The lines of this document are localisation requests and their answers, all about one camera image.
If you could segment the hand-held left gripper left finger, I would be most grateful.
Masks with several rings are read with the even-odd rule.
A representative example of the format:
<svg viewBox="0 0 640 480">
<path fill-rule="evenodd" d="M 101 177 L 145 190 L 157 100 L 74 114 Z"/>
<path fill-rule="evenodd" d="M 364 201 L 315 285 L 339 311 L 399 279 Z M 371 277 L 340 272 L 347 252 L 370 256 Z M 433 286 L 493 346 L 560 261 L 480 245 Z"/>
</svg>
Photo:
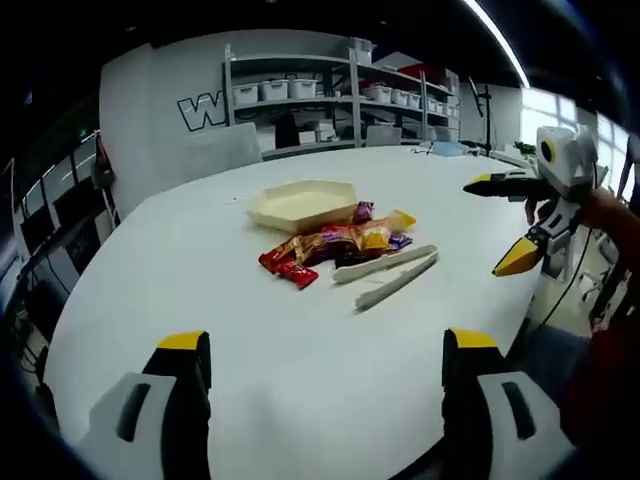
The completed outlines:
<svg viewBox="0 0 640 480">
<path fill-rule="evenodd" d="M 209 334 L 169 335 L 91 408 L 77 451 L 100 479 L 209 479 L 211 387 Z"/>
</svg>

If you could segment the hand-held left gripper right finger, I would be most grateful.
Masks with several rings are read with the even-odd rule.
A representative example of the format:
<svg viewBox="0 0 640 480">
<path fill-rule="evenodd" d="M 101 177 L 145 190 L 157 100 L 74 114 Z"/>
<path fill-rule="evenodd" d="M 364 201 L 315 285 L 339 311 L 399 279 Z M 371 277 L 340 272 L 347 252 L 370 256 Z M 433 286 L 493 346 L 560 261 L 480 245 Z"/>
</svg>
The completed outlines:
<svg viewBox="0 0 640 480">
<path fill-rule="evenodd" d="M 575 447 L 556 404 L 482 332 L 443 336 L 442 477 L 549 479 Z"/>
</svg>

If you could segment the person's right hand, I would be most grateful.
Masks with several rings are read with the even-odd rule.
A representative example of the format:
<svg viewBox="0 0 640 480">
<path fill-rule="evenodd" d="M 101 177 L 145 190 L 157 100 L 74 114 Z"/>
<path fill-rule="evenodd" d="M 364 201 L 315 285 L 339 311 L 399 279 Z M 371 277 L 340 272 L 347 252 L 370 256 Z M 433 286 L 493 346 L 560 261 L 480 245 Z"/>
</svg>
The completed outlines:
<svg viewBox="0 0 640 480">
<path fill-rule="evenodd" d="M 639 228 L 639 219 L 612 194 L 603 189 L 591 190 L 579 204 L 577 221 L 590 228 L 613 235 Z"/>
</svg>

